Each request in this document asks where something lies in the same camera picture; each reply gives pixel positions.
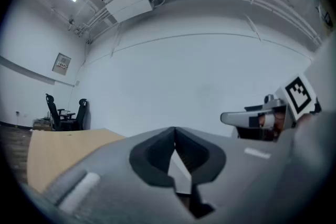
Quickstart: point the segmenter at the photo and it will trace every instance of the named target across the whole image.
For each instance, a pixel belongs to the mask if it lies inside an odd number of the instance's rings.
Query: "dark floor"
[[[27,183],[27,157],[32,132],[0,126],[0,145],[14,175],[21,183]]]

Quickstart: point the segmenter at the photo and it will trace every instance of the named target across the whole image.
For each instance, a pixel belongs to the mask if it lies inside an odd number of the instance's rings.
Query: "office chair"
[[[52,118],[54,119],[52,128],[56,131],[64,131],[64,126],[62,124],[64,123],[64,121],[67,121],[70,118],[70,115],[61,115],[61,112],[65,109],[56,109],[56,105],[54,104],[54,97],[52,95],[46,93],[46,100],[50,114],[51,116],[53,116]]]
[[[66,126],[65,128],[69,131],[83,130],[83,121],[84,121],[86,109],[87,109],[87,100],[84,98],[80,99],[77,117],[75,119],[71,119],[71,116],[75,115],[75,113],[69,113],[68,116],[70,116],[70,118],[66,121],[63,121],[62,125]]]

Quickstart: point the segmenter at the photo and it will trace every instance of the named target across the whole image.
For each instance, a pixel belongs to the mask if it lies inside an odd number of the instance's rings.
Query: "table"
[[[124,138],[107,129],[33,131],[28,150],[28,185],[42,193],[56,177],[89,153]]]

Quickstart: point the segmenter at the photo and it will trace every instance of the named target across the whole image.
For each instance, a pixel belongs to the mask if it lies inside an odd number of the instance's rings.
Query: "wall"
[[[87,98],[87,126],[125,136],[166,126],[229,136],[223,111],[260,104],[313,58],[313,44],[300,31],[238,0],[168,3],[117,32],[92,46],[70,108]]]
[[[57,108],[66,109],[84,62],[84,40],[34,0],[16,0],[1,30],[0,121],[32,126],[47,114],[46,93]],[[52,72],[59,52],[71,58],[65,76]]]

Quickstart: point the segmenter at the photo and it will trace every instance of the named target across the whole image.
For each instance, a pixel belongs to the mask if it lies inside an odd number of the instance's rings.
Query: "chair backrest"
[[[84,116],[85,116],[85,113],[86,113],[87,105],[88,104],[87,104],[86,99],[80,99],[79,100],[79,109],[78,109],[76,120],[78,122],[78,126],[79,126],[80,130],[83,129],[83,121],[84,121]]]
[[[53,116],[52,118],[54,119],[54,123],[56,125],[59,125],[60,116],[58,115],[56,106],[54,104],[54,97],[46,93],[46,100],[47,100],[47,104],[48,104],[51,116]]]

